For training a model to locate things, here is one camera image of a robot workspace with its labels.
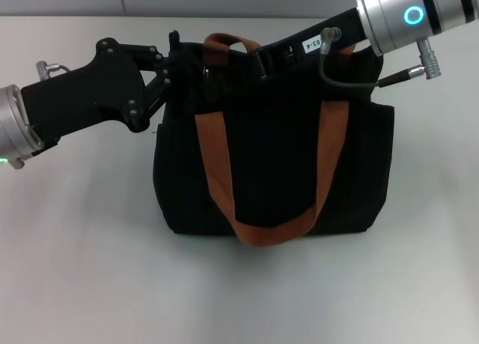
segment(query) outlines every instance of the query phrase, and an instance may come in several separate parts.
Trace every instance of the orange strap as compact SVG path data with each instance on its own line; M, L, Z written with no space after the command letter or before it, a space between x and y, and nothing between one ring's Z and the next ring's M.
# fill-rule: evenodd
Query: orange strap
M246 51L253 52L261 47L259 43L244 37L229 34L211 34L204 41L203 59L206 65L224 66L228 64L230 46L235 43L242 43Z
M266 247L308 233L316 224L331 187L348 122L348 102L323 102L317 149L316 203L298 218L273 228L255 227L236 220L230 155L222 112L195 116L201 156L211 198L246 244Z

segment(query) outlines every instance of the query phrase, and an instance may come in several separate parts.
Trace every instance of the silver cylinder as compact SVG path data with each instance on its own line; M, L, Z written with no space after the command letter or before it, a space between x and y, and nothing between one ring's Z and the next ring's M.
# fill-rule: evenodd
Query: silver cylinder
M0 158L14 162L42 147L28 124L20 89L15 85L0 88Z
M479 0L471 0L478 18ZM380 56L466 23L463 0L357 0L367 38Z

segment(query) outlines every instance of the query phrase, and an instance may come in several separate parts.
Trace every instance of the bag strap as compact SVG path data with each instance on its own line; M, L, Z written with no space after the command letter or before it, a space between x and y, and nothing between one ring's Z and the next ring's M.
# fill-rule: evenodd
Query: bag strap
M346 138L349 103L324 101L317 146L316 202L299 217L274 228L255 227L236 220L231 163L222 112L195 116L211 198L231 223L239 239L255 247L279 245L308 233L323 208Z
M229 34L211 34L204 41L203 60L206 65L225 66L228 64L230 46L242 43L248 53L261 47L259 43L244 37Z

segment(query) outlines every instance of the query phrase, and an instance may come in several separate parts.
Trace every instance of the label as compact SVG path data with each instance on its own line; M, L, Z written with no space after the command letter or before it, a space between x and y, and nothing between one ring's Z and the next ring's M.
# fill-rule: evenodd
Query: label
M306 53L309 53L314 50L319 50L322 43L323 41L321 41L321 35L317 35L309 40L303 41L302 47L305 48Z

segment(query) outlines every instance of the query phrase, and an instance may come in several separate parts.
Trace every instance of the white wall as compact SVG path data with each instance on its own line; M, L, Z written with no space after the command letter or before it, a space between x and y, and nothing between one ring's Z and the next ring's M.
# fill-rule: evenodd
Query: white wall
M0 18L0 86L36 82L41 59L81 67L107 36L166 53L173 29L267 44L315 22ZM0 166L0 343L479 343L478 26L433 39L440 79L375 91L396 128L365 234L266 250L174 235L151 179L161 114L141 134L103 123ZM417 63L410 46L383 75Z
M0 0L0 15L321 17L355 0Z

